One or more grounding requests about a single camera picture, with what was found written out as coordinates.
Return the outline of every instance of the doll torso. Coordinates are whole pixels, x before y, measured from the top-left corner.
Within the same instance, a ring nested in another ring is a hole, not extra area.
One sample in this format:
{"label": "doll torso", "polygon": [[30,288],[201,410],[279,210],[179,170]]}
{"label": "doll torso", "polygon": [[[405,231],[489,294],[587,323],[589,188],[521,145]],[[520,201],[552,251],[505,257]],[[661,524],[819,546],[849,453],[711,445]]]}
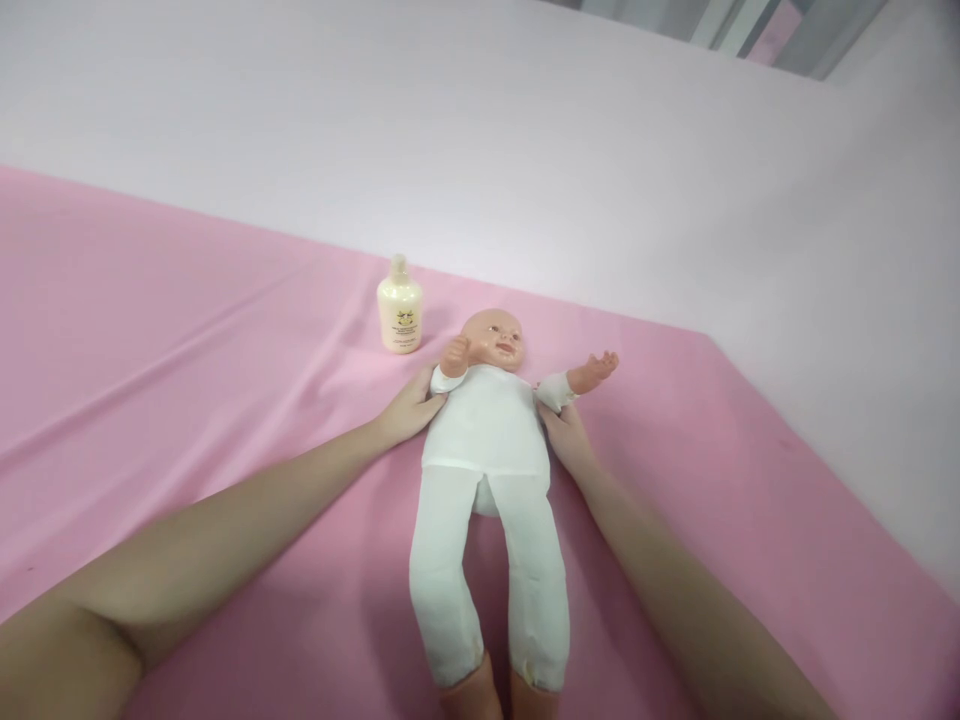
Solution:
{"label": "doll torso", "polygon": [[[431,387],[443,392],[436,383],[435,373]],[[492,365],[469,368],[430,424],[423,466],[430,465],[548,475],[550,460],[530,384]]]}

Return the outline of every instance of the bottle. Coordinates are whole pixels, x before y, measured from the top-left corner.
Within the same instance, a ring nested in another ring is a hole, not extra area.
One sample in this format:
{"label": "bottle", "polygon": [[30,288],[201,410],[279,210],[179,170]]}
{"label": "bottle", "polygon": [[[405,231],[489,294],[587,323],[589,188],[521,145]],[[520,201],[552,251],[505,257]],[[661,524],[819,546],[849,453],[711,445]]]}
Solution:
{"label": "bottle", "polygon": [[390,261],[390,274],[377,288],[377,304],[383,346],[398,355],[420,347],[423,290],[407,274],[407,259],[403,255],[394,255]]}

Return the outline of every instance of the white sleeve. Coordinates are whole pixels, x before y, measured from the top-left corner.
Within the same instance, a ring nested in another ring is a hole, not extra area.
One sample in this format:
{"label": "white sleeve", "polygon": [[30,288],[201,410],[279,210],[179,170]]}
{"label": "white sleeve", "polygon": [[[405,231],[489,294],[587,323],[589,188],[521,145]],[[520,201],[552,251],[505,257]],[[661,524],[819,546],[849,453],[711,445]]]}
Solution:
{"label": "white sleeve", "polygon": [[537,388],[537,399],[554,412],[560,412],[564,405],[569,405],[579,395],[570,389],[566,373],[548,375]]}
{"label": "white sleeve", "polygon": [[430,378],[430,394],[439,395],[440,393],[450,392],[454,388],[459,387],[466,376],[467,373],[464,373],[458,378],[448,378],[440,371],[440,366],[437,365],[433,369],[433,376]]}

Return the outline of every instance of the doll foot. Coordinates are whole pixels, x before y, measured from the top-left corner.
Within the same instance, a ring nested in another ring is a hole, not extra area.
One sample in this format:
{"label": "doll foot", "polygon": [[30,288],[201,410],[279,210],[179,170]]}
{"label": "doll foot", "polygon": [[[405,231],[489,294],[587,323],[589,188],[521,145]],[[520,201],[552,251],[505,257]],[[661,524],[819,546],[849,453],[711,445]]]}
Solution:
{"label": "doll foot", "polygon": [[484,653],[480,667],[452,688],[441,690],[440,707],[446,720],[503,720],[490,655]]}
{"label": "doll foot", "polygon": [[510,695],[513,700],[513,720],[555,720],[560,706],[560,693],[539,690],[510,672]]}

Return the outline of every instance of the bottle label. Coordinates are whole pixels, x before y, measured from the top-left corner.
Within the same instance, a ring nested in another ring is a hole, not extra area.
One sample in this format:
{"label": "bottle label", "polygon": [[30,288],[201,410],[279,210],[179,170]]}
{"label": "bottle label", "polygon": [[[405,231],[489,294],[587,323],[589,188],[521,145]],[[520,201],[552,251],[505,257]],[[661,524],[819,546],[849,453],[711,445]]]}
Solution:
{"label": "bottle label", "polygon": [[393,322],[393,344],[400,347],[410,347],[417,342],[420,324],[417,322],[413,310],[398,310]]}

